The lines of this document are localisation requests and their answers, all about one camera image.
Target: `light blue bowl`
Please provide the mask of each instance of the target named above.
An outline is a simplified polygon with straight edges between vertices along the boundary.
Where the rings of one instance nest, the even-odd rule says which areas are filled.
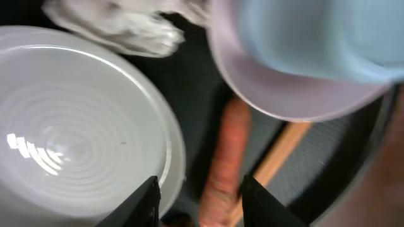
[[[265,66],[356,82],[404,78],[404,1],[239,1],[241,40]]]

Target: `wooden handle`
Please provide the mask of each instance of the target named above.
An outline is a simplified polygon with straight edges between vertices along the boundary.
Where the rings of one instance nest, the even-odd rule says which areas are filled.
[[[254,173],[254,178],[261,184],[267,185],[283,163],[293,152],[300,140],[310,129],[310,122],[288,123],[281,136],[276,140],[275,145],[269,150],[265,159]],[[241,198],[233,208],[227,221],[227,226],[235,226],[242,217]]]

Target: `white towel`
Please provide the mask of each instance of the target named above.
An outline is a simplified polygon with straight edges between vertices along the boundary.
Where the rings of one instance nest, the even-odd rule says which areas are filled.
[[[184,41],[182,31],[158,13],[180,13],[205,25],[207,0],[47,0],[57,25],[122,54],[166,57]]]

